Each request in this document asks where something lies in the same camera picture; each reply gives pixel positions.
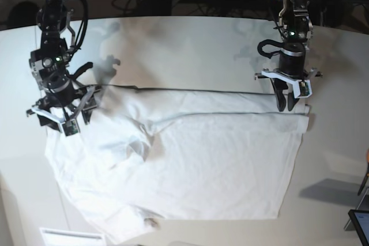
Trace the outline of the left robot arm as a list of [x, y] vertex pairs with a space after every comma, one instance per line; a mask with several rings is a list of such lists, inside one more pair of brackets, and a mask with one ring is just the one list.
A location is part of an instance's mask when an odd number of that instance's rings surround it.
[[313, 34], [308, 4], [308, 0], [266, 0], [281, 41], [263, 40], [257, 51], [265, 58], [278, 56], [279, 60], [275, 69], [263, 69], [255, 77], [271, 81], [280, 112], [291, 111], [299, 100], [309, 98], [312, 95], [311, 79], [321, 76], [314, 67], [306, 69], [306, 52]]

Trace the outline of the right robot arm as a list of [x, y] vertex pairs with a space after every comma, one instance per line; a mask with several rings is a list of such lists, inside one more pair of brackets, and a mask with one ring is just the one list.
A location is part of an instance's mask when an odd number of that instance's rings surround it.
[[69, 63], [81, 48], [88, 26], [88, 4], [82, 4], [82, 22], [78, 32], [70, 25], [73, 11], [65, 6], [66, 0], [45, 0], [37, 12], [40, 28], [40, 47], [31, 52], [29, 67], [44, 97], [27, 110], [27, 115], [37, 115], [41, 126], [49, 127], [71, 136], [79, 133], [77, 118], [88, 124], [92, 111], [97, 108], [95, 95], [99, 85], [83, 85], [78, 77], [93, 67], [87, 62], [74, 73], [68, 71]]

